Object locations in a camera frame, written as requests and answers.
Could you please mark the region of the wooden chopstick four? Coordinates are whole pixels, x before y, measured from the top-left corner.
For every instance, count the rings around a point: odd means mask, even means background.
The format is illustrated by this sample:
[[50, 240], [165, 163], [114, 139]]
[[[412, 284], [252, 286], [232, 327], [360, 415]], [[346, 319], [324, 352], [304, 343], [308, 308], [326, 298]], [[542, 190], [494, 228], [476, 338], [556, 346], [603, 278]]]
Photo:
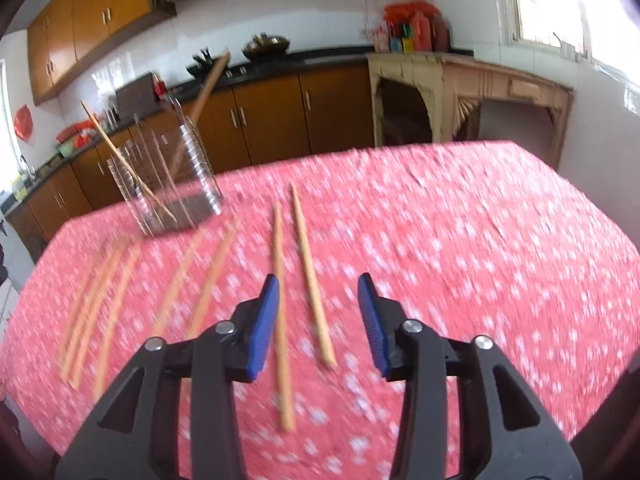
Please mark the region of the wooden chopstick four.
[[165, 292], [163, 302], [160, 305], [160, 310], [158, 310], [156, 322], [152, 330], [153, 336], [163, 335], [166, 325], [169, 321], [172, 306], [177, 299], [178, 293], [180, 292], [180, 289], [182, 287], [183, 280], [186, 277], [186, 272], [188, 272], [190, 269], [196, 251], [198, 250], [198, 246], [200, 246], [201, 244], [204, 234], [205, 229], [198, 228], [191, 238], [190, 244], [186, 248], [186, 251], [182, 254], [178, 269], [169, 283], [168, 289]]

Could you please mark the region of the wooden chopstick six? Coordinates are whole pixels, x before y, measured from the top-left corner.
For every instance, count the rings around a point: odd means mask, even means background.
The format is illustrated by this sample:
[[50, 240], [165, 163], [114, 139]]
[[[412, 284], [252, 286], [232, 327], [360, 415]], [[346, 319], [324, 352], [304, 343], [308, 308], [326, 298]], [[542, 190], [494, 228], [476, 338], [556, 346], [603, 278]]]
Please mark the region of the wooden chopstick six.
[[273, 274], [277, 277], [280, 286], [276, 332], [274, 333], [274, 348], [276, 348], [277, 359], [280, 426], [285, 432], [294, 432], [296, 429], [294, 396], [290, 362], [288, 362], [288, 334], [286, 333], [282, 211], [279, 203], [273, 204], [272, 270]]

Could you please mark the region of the wooden chopstick one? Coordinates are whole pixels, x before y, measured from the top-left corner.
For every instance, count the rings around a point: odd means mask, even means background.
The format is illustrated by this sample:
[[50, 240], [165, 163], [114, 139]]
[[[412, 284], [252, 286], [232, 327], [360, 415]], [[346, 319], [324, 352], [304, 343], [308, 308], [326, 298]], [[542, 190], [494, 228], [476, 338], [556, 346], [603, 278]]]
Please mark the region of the wooden chopstick one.
[[66, 382], [70, 367], [73, 364], [74, 355], [78, 340], [84, 330], [87, 310], [93, 302], [96, 288], [99, 285], [102, 275], [105, 273], [110, 263], [112, 252], [100, 250], [93, 258], [92, 263], [82, 274], [76, 292], [73, 296], [72, 306], [68, 314], [60, 346], [58, 347], [58, 357], [56, 364], [60, 369], [60, 376]]

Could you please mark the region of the wooden chopstick two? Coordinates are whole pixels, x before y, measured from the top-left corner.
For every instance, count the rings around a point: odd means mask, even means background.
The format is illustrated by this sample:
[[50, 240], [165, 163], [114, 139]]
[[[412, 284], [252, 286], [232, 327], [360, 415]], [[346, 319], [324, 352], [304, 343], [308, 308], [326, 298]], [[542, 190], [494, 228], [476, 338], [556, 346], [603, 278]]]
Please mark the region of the wooden chopstick two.
[[96, 327], [96, 321], [98, 320], [103, 300], [106, 296], [106, 293], [108, 292], [108, 289], [111, 287], [111, 281], [113, 279], [115, 271], [117, 270], [119, 261], [122, 260], [122, 255], [124, 254], [126, 248], [127, 246], [125, 244], [119, 244], [114, 248], [114, 252], [112, 253], [110, 260], [108, 260], [106, 270], [101, 274], [99, 287], [96, 289], [96, 293], [93, 295], [91, 310], [89, 311], [85, 330], [82, 333], [82, 339], [77, 352], [76, 361], [74, 363], [73, 374], [70, 375], [70, 385], [75, 390], [77, 390], [80, 385], [82, 370], [84, 369], [90, 340], [92, 338], [94, 328]]

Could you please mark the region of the wooden chopstick five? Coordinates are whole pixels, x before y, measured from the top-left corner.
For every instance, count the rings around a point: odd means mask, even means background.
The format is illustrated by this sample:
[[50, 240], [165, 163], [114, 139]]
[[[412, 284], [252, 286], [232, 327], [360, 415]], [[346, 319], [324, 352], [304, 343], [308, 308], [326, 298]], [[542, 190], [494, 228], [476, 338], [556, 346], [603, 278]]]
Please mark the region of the wooden chopstick five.
[[224, 266], [228, 252], [235, 239], [236, 232], [238, 232], [239, 224], [240, 220], [238, 218], [232, 219], [228, 230], [224, 233], [224, 238], [216, 249], [213, 262], [209, 266], [205, 282], [201, 289], [201, 295], [198, 297], [198, 302], [193, 310], [193, 316], [188, 330], [189, 339], [195, 338], [199, 333], [201, 333], [201, 326], [204, 322], [204, 318], [206, 317], [210, 300], [212, 300], [214, 286], [221, 274], [222, 267]]

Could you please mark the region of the wooden chopstick seven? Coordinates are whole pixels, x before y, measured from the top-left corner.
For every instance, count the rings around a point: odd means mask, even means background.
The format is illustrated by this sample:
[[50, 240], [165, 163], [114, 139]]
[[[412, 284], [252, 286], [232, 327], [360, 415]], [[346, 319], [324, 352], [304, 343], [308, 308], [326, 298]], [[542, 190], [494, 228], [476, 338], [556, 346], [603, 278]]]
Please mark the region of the wooden chopstick seven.
[[330, 336], [329, 324], [326, 320], [326, 311], [322, 304], [316, 270], [314, 270], [314, 258], [312, 258], [309, 245], [306, 219], [294, 184], [291, 185], [291, 195], [299, 250], [302, 255], [311, 311], [314, 315], [314, 322], [316, 322], [321, 359], [327, 367], [335, 368], [337, 367], [337, 360]]

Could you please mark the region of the wooden chopstick eight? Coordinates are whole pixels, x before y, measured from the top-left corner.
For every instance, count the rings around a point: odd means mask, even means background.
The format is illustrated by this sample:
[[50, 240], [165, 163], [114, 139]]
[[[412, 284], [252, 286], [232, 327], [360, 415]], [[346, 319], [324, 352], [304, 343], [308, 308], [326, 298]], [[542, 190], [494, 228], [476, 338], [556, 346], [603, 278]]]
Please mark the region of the wooden chopstick eight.
[[107, 133], [102, 128], [101, 124], [96, 119], [96, 116], [94, 116], [92, 114], [92, 111], [88, 109], [88, 106], [86, 105], [86, 103], [84, 101], [80, 101], [80, 106], [82, 107], [82, 109], [84, 110], [86, 115], [88, 116], [90, 122], [92, 122], [93, 127], [99, 133], [99, 135], [101, 136], [103, 141], [107, 144], [107, 146], [110, 148], [112, 153], [117, 157], [117, 159], [120, 161], [122, 166], [130, 173], [130, 176], [134, 178], [134, 180], [139, 185], [139, 188], [142, 189], [143, 193], [146, 196], [148, 196], [149, 199], [152, 200], [157, 207], [160, 207], [161, 210], [165, 211], [165, 214], [167, 214], [168, 217], [171, 218], [171, 220], [177, 221], [177, 217], [168, 209], [168, 207], [146, 185], [146, 183], [142, 180], [142, 177], [140, 177], [137, 174], [137, 171], [134, 170], [134, 167], [130, 165], [130, 163], [124, 157], [124, 155], [118, 150], [118, 148], [116, 148], [115, 144], [112, 142], [110, 137], [107, 135]]

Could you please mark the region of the wooden chopstick nine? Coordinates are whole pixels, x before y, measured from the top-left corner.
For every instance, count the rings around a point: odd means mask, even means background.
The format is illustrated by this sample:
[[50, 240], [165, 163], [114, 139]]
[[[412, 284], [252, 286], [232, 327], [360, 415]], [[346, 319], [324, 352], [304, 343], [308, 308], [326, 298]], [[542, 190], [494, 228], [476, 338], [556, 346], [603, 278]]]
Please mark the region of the wooden chopstick nine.
[[[194, 107], [191, 108], [189, 119], [185, 119], [182, 122], [183, 126], [186, 126], [186, 131], [190, 132], [197, 124], [202, 111], [204, 110], [204, 106], [213, 92], [218, 79], [220, 78], [222, 72], [226, 68], [231, 58], [230, 51], [228, 49], [224, 50], [224, 53], [216, 59], [212, 69], [209, 71], [203, 88], [201, 88], [200, 92], [198, 92], [198, 97], [196, 98]], [[174, 158], [171, 159], [171, 164], [169, 166], [169, 174], [171, 179], [173, 179], [179, 171], [181, 161], [184, 153], [186, 152], [186, 141], [182, 141], [175, 152]]]

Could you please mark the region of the wooden chopstick three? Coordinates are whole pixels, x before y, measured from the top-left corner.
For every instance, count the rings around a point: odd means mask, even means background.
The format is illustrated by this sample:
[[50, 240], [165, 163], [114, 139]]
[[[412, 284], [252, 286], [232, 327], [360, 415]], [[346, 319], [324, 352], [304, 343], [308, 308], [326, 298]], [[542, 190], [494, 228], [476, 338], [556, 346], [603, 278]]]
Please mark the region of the wooden chopstick three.
[[108, 319], [106, 331], [103, 336], [101, 350], [99, 355], [98, 367], [96, 368], [96, 379], [93, 385], [93, 400], [97, 401], [104, 393], [105, 377], [108, 369], [108, 359], [110, 358], [111, 345], [116, 332], [116, 327], [119, 319], [120, 310], [122, 310], [122, 300], [126, 294], [128, 284], [131, 280], [132, 272], [140, 256], [142, 247], [142, 241], [138, 240], [131, 247], [131, 252], [125, 262], [122, 274], [120, 274], [119, 281], [113, 302], [110, 310], [108, 311]]

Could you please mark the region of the red floral tablecloth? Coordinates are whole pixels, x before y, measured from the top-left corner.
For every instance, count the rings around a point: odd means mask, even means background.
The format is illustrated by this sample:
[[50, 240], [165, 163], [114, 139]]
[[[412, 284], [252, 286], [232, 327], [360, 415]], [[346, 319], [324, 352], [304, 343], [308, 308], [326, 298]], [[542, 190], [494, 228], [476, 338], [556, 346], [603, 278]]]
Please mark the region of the red floral tablecloth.
[[[322, 362], [294, 220], [302, 203], [337, 360]], [[492, 338], [567, 437], [597, 411], [639, 345], [639, 255], [588, 198], [512, 143], [405, 146], [309, 157], [223, 174], [210, 220], [164, 331], [183, 339], [233, 218], [238, 232], [205, 323], [257, 296], [272, 266], [273, 204], [283, 222], [285, 309], [296, 430], [278, 425], [274, 364], [235, 389], [253, 479], [384, 479], [398, 434], [401, 384], [375, 369], [357, 304], [378, 292], [457, 340]], [[147, 240], [125, 204], [70, 220], [30, 274], [1, 346], [1, 391], [64, 452], [93, 407], [93, 385], [117, 283], [138, 240], [111, 345], [112, 380], [152, 335], [195, 231]], [[103, 300], [79, 388], [56, 364], [73, 296], [96, 254], [127, 248]]]

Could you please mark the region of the green and red basins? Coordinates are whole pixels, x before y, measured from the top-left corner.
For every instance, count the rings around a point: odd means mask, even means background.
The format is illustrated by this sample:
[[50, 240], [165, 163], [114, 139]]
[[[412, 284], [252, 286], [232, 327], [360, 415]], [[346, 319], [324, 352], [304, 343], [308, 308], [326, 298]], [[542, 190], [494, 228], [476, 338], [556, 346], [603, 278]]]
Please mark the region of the green and red basins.
[[96, 129], [90, 120], [76, 122], [56, 136], [56, 151], [63, 158], [69, 158], [77, 151], [93, 142]]

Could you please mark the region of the dark cutting board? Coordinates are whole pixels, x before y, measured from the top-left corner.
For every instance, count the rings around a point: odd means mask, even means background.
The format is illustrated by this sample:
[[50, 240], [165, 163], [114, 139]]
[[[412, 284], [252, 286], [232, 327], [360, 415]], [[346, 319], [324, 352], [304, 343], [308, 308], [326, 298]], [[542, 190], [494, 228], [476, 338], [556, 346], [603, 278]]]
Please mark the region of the dark cutting board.
[[146, 73], [115, 91], [116, 112], [120, 120], [142, 117], [156, 109], [158, 99], [154, 75]]

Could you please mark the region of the red bottle on counter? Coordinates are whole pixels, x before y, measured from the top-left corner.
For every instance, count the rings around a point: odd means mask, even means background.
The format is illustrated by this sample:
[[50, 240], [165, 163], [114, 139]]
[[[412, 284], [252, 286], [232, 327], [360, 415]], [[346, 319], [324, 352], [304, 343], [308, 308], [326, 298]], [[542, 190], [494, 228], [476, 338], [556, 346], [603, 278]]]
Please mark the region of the red bottle on counter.
[[159, 76], [153, 75], [154, 92], [159, 100], [165, 99], [167, 88], [166, 84], [160, 79]]

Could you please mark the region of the cream wooden side table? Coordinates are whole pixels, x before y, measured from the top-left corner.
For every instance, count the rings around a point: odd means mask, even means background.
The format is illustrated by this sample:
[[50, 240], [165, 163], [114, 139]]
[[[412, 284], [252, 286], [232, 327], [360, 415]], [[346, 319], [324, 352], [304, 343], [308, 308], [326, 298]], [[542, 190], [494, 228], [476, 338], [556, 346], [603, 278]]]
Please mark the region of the cream wooden side table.
[[432, 129], [432, 141], [454, 140], [460, 127], [486, 100], [532, 104], [546, 110], [554, 128], [544, 162], [559, 167], [573, 89], [550, 79], [494, 63], [450, 53], [370, 52], [374, 145], [383, 145], [383, 80], [405, 84], [419, 92]]

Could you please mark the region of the lower wooden cabinets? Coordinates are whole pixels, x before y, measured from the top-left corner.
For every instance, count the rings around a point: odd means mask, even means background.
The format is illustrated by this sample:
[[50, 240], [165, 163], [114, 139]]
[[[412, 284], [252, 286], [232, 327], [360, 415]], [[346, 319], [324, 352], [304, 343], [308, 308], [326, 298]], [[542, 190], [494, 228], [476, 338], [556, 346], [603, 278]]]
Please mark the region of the lower wooden cabinets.
[[[198, 120], [216, 174], [374, 144], [366, 62], [289, 70], [215, 91]], [[122, 200], [106, 166], [111, 150], [95, 140], [62, 162], [27, 197], [1, 210], [33, 259], [63, 223]]]

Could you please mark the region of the wooden cabinets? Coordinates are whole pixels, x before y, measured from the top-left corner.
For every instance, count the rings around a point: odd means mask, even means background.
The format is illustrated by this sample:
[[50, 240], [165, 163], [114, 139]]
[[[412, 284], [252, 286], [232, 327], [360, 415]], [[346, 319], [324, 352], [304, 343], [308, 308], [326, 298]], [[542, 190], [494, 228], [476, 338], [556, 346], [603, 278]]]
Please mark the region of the wooden cabinets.
[[[366, 62], [289, 70], [215, 91], [198, 120], [216, 174], [374, 144]], [[33, 259], [63, 223], [122, 200], [106, 166], [111, 150], [95, 140], [62, 162], [27, 197], [1, 210]]]
[[413, 0], [186, 0], [151, 10], [150, 0], [51, 0], [28, 34], [36, 105], [60, 98], [68, 110], [153, 73], [173, 86], [204, 49], [232, 62], [266, 32], [293, 51], [355, 47], [382, 22], [384, 6]]

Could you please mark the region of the black wok left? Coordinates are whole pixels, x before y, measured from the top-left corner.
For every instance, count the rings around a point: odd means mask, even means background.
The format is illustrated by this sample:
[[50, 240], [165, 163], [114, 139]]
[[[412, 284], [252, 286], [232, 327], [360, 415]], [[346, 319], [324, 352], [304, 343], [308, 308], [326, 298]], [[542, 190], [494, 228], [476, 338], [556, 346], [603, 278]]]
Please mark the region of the black wok left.
[[192, 55], [194, 63], [186, 66], [186, 71], [196, 80], [204, 82], [209, 72], [214, 67], [218, 58], [210, 54], [209, 48], [201, 49], [197, 54]]

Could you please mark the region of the red thermos pair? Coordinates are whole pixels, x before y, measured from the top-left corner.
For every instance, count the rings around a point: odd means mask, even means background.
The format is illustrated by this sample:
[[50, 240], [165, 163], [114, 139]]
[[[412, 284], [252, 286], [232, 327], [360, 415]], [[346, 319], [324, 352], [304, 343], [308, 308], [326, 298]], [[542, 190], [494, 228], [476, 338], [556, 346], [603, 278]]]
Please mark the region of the red thermos pair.
[[440, 14], [416, 11], [411, 18], [413, 47], [416, 52], [448, 52], [449, 28]]

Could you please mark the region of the lidded wok right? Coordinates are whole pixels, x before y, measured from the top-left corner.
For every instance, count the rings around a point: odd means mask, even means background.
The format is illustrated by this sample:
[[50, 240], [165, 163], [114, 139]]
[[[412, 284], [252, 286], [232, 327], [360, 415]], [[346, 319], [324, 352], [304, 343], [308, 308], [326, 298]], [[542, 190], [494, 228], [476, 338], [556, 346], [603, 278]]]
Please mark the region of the lidded wok right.
[[270, 36], [265, 32], [254, 36], [242, 49], [252, 63], [267, 63], [283, 58], [288, 53], [290, 40], [282, 36]]

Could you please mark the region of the upper wooden cabinets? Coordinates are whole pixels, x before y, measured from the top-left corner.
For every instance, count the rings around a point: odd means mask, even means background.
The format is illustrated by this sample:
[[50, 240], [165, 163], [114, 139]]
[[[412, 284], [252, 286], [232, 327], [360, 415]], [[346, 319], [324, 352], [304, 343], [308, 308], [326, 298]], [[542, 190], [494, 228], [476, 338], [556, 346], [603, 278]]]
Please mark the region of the upper wooden cabinets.
[[36, 105], [60, 98], [68, 110], [153, 73], [173, 86], [204, 49], [232, 62], [266, 32], [293, 51], [355, 47], [382, 22], [384, 6], [413, 0], [186, 0], [151, 10], [150, 0], [51, 0], [28, 34]]

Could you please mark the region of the red plastic bag on wall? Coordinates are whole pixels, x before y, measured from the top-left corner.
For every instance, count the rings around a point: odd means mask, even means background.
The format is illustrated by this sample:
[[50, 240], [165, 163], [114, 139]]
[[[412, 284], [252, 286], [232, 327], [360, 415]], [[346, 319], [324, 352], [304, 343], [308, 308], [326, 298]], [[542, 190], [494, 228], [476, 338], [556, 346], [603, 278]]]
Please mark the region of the red plastic bag on wall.
[[23, 142], [28, 142], [34, 132], [32, 113], [27, 105], [21, 106], [14, 115], [13, 128], [15, 135]]

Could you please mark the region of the right window frame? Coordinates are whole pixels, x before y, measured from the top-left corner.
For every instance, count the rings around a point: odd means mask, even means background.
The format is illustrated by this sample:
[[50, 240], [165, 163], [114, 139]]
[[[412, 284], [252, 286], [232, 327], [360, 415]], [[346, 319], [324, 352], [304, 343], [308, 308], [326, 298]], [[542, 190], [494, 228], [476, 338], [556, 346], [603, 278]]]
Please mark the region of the right window frame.
[[496, 0], [500, 61], [569, 87], [581, 70], [639, 89], [639, 12], [630, 0]]

